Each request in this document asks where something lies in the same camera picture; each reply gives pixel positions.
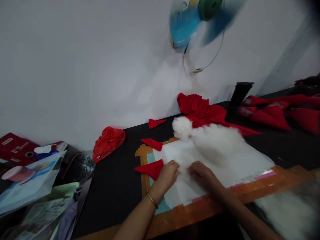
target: gold bangle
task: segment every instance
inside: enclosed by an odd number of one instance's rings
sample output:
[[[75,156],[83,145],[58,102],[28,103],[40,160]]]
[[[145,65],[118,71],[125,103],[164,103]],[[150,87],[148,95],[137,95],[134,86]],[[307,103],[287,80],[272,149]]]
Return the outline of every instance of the gold bangle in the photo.
[[[147,195],[150,198],[151,202],[156,206],[156,209],[158,209],[158,205],[156,204],[156,201],[150,196],[148,192],[147,192]]]

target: red felt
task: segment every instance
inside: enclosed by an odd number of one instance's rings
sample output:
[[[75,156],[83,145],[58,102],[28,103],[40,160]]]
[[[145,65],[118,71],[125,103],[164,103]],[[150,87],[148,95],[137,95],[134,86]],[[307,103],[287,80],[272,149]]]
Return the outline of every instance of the red felt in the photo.
[[[106,127],[93,148],[93,160],[98,163],[123,144],[126,138],[121,129]]]
[[[303,94],[279,97],[279,98],[271,98],[268,99],[270,103],[284,101],[289,103],[290,105],[300,106],[308,101],[309,97]]]
[[[156,126],[158,126],[158,125],[160,125],[160,124],[162,124],[162,123],[164,123],[164,122],[166,122],[167,120],[166,119],[162,119],[162,120],[153,120],[153,119],[150,119],[149,118],[149,128],[151,129],[151,128],[154,128],[154,127],[156,127]]]
[[[290,105],[289,103],[284,102],[284,101],[276,101],[276,102],[269,104],[266,107],[279,106],[281,109],[286,110],[289,107],[289,105]]]
[[[250,128],[245,128],[245,127],[239,126],[237,124],[233,124],[233,123],[226,123],[225,122],[225,123],[217,123],[217,124],[220,124],[225,127],[237,128],[240,131],[240,134],[242,136],[251,136],[251,135],[262,134],[262,132],[257,132],[257,131],[250,129]]]
[[[177,101],[180,111],[185,114],[190,121],[192,121],[193,128],[215,123],[226,127],[238,128],[242,135],[261,134],[248,128],[226,123],[225,118],[227,115],[227,110],[219,105],[209,105],[208,99],[204,100],[197,94],[186,96],[183,93],[180,93]]]
[[[141,141],[150,147],[154,148],[155,150],[161,151],[163,143],[157,142],[153,140],[152,138],[147,138],[147,139],[141,139]]]
[[[309,103],[310,105],[312,105],[315,108],[320,108],[320,98],[309,97],[307,100],[307,103]]]
[[[303,129],[313,134],[319,135],[319,113],[314,109],[294,109],[289,113]]]
[[[265,100],[262,98],[258,98],[255,96],[248,96],[245,100],[244,100],[244,104],[247,106],[255,106],[255,105],[260,105],[260,104],[268,104],[270,103],[269,100]]]
[[[163,161],[162,159],[160,159],[159,161],[155,161],[153,163],[136,167],[134,168],[134,170],[139,173],[147,174],[154,181],[156,181],[159,177],[159,174],[162,168],[163,168]]]
[[[242,106],[239,108],[240,115],[244,117],[251,117],[257,111],[257,107],[245,107]]]
[[[280,106],[271,106],[263,110],[256,111],[252,115],[251,120],[284,130],[291,130]]]

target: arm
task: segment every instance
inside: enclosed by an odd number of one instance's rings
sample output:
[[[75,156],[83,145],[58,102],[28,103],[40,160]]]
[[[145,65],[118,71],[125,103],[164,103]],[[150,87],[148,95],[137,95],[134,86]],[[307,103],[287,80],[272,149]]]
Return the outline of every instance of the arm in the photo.
[[[194,162],[189,172],[237,218],[252,240],[282,239],[226,189],[203,163]]]
[[[157,181],[151,186],[149,194],[159,205],[164,194],[177,180],[179,165],[170,161],[163,166]],[[147,232],[148,226],[156,210],[155,205],[148,196],[133,209],[116,233],[114,240],[140,240]]]

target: black tabletop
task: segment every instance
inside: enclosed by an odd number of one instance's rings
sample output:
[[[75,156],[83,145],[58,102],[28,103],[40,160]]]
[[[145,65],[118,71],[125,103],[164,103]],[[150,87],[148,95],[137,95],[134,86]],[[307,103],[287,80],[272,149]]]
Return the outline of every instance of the black tabletop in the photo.
[[[269,94],[263,98],[286,96],[287,90]],[[227,107],[229,102],[219,105]],[[122,223],[140,202],[141,175],[134,171],[140,166],[140,157],[135,152],[141,139],[152,138],[163,142],[173,137],[172,120],[165,118],[160,126],[149,129],[148,124],[125,129],[126,140],[108,157],[97,164],[93,181],[82,213],[74,229],[72,239]],[[287,118],[292,131],[284,131],[255,123],[241,115],[233,115],[227,122],[262,132],[262,135],[245,136],[245,140],[258,151],[269,156],[277,165],[289,168],[301,165],[307,170],[320,167],[320,137],[301,129]]]

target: hand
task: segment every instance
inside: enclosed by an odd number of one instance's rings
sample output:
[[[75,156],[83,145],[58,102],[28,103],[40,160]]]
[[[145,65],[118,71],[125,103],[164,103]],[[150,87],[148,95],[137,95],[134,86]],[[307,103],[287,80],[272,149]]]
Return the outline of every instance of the hand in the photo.
[[[179,174],[177,170],[178,167],[179,165],[174,160],[171,160],[163,166],[158,179],[152,184],[149,194],[157,204],[160,203],[164,194],[177,180]]]
[[[194,176],[196,181],[209,192],[215,194],[218,191],[225,190],[225,187],[214,175],[212,170],[206,167],[202,162],[196,161],[189,167],[189,173]]]

